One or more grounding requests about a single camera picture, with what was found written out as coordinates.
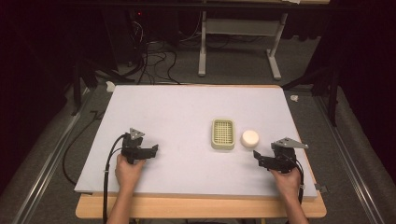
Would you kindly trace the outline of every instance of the white cylinder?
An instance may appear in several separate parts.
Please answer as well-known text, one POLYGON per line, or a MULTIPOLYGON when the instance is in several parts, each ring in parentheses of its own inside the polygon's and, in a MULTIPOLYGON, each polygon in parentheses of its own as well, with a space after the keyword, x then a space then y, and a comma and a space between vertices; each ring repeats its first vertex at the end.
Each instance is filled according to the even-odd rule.
POLYGON ((253 148, 259 144, 259 140, 260 140, 260 137, 256 132, 254 132, 252 130, 247 130, 247 131, 244 131, 244 133, 242 134, 241 144, 244 147, 253 148))

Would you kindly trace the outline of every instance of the background desk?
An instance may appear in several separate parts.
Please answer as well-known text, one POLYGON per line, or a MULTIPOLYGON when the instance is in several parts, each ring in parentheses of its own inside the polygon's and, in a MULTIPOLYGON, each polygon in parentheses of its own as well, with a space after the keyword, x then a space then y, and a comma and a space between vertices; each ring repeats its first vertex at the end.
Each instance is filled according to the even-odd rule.
MULTIPOLYGON (((157 158, 148 161, 143 170, 135 191, 141 196, 134 202, 136 206, 132 216, 279 215, 271 212, 281 207, 279 203, 273 203, 277 198, 274 179, 258 166, 252 151, 239 143, 242 131, 254 129, 261 136, 256 149, 261 154, 273 156, 271 142, 285 136, 299 139, 283 91, 279 87, 118 86, 96 135, 76 191, 102 191, 103 173, 98 167, 105 164, 106 155, 117 138, 116 135, 122 130, 127 132, 129 127, 146 133, 147 145, 155 142, 160 144, 157 158), (235 122, 235 148, 231 151, 218 151, 210 146, 211 120, 220 116, 235 122), (235 209, 242 210, 240 203, 249 209, 243 209, 242 213, 235 212, 235 209)), ((315 190, 315 179, 304 150, 296 149, 296 155, 305 170, 304 195, 315 209, 322 208, 310 216, 322 217, 325 215, 324 204, 315 190)), ((111 167, 113 170, 110 168, 110 173, 114 174, 115 160, 112 160, 111 167)), ((110 176, 109 190, 118 191, 114 175, 110 176)), ((87 206, 101 211, 101 198, 101 194, 82 196, 78 204, 78 216, 94 217, 96 212, 88 215, 90 209, 87 206)))

